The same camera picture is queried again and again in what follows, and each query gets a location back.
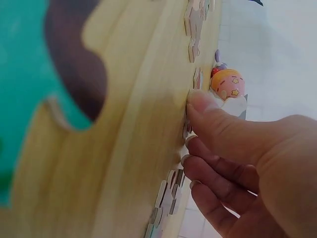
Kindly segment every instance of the teal puzzle piece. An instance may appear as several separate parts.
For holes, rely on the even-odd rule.
[[[83,94],[83,90],[78,90],[77,85],[88,88],[84,80],[88,73],[83,71],[86,65],[92,72],[103,74],[100,78],[105,78],[105,69],[99,58],[92,56],[87,50],[84,51],[80,44],[82,26],[97,5],[97,1],[87,2],[89,1],[1,1],[0,205],[9,205],[20,148],[30,119],[40,102],[49,96],[56,97],[65,119],[76,129],[87,129],[93,123],[93,116],[86,112],[97,107],[96,103],[85,110],[82,105],[86,101],[77,95]],[[83,54],[89,57],[80,60]],[[84,60],[93,61],[98,66],[86,64]],[[94,87],[104,87],[106,90],[101,83],[95,83]],[[91,95],[94,102],[99,102],[101,98],[104,100],[102,91],[95,93],[91,90]]]

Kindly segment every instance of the wooden puzzle board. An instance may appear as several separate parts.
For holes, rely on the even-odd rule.
[[[188,59],[186,0],[100,3],[82,37],[106,62],[106,105],[84,133],[61,129],[46,105],[38,107],[12,211],[0,212],[8,225],[0,229],[14,227],[18,238],[142,237],[160,182],[180,161],[186,97],[197,66],[209,88],[220,2],[204,22],[195,63]],[[167,233],[179,229],[173,219]]]

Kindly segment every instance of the puzzle piece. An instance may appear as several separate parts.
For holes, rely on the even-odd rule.
[[[39,103],[56,121],[87,129],[106,94],[104,63],[85,49],[84,24],[97,0],[10,0],[0,10],[0,205],[9,203],[23,138]]]
[[[195,62],[197,56],[200,55],[200,39],[203,27],[203,21],[207,18],[209,9],[209,0],[189,0],[185,12],[185,30],[186,35],[191,36],[188,47],[189,61]]]
[[[194,89],[201,89],[203,86],[204,76],[200,67],[197,67],[194,75]]]

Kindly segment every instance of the toy figure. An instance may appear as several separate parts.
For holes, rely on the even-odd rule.
[[[215,52],[215,61],[211,71],[211,89],[223,100],[221,108],[238,117],[247,109],[245,82],[238,71],[228,69],[227,64],[220,62],[219,50]]]
[[[236,70],[227,69],[227,65],[220,62],[219,50],[215,53],[215,61],[216,65],[211,72],[211,89],[224,101],[244,96],[242,76]]]

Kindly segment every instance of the tiled floor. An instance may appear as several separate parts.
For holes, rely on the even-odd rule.
[[[247,120],[293,114],[317,119],[317,1],[222,0],[218,48],[240,71],[249,94]],[[218,238],[192,198],[180,231],[184,238]]]

